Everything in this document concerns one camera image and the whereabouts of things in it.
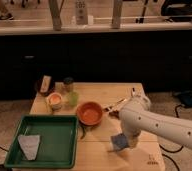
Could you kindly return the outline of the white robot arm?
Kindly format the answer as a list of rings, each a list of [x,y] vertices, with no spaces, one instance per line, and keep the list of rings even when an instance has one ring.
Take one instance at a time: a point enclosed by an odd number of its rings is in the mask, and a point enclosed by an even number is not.
[[[169,117],[150,111],[145,95],[131,97],[119,111],[121,129],[134,144],[141,131],[147,131],[192,150],[192,120]]]

